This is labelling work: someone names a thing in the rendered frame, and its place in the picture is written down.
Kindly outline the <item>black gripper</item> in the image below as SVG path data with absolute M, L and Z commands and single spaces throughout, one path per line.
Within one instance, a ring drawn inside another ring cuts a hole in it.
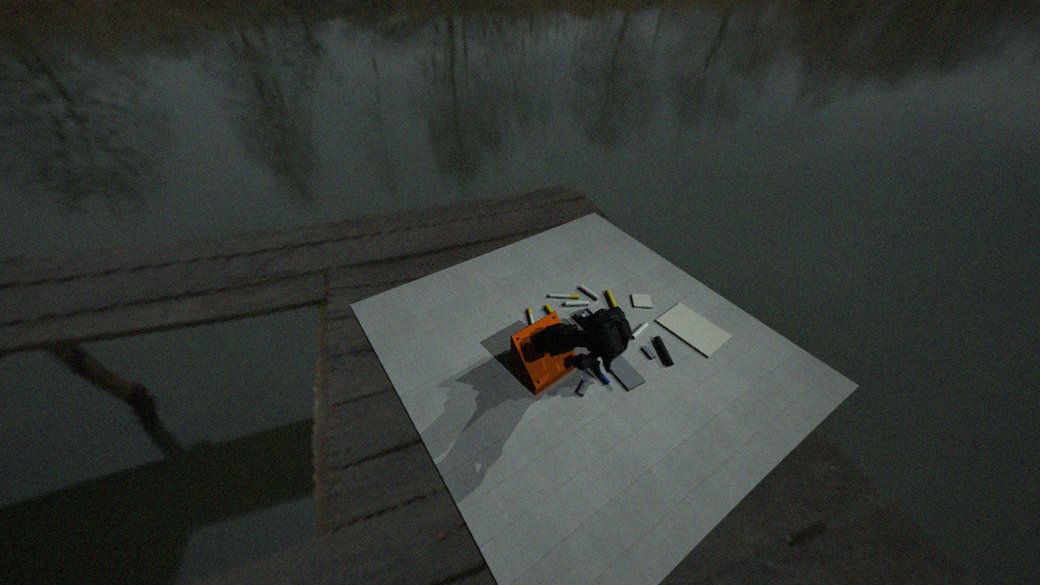
M 593 348 L 587 348 L 587 349 L 588 349 L 588 351 L 590 351 L 590 354 L 587 354 L 587 355 L 586 354 L 579 354 L 579 355 L 573 357 L 572 358 L 572 363 L 576 367 L 582 368 L 582 370 L 586 370 L 586 368 L 588 368 L 588 367 L 591 366 L 596 372 L 596 374 L 598 374 L 599 377 L 601 377 L 600 362 L 597 361 L 597 357 L 594 357 Z M 610 363 L 612 362 L 607 362 L 602 357 L 601 357 L 601 359 L 602 359 L 604 368 L 606 371 L 608 371 L 608 373 L 609 373 L 609 368 L 610 368 Z

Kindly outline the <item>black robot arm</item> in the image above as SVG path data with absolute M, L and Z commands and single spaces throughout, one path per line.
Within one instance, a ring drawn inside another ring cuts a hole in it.
M 619 306 L 580 316 L 577 323 L 584 325 L 586 330 L 577 329 L 576 323 L 554 323 L 536 332 L 531 336 L 536 354 L 548 349 L 552 357 L 583 347 L 593 348 L 594 357 L 612 362 L 625 351 L 632 337 L 629 323 Z

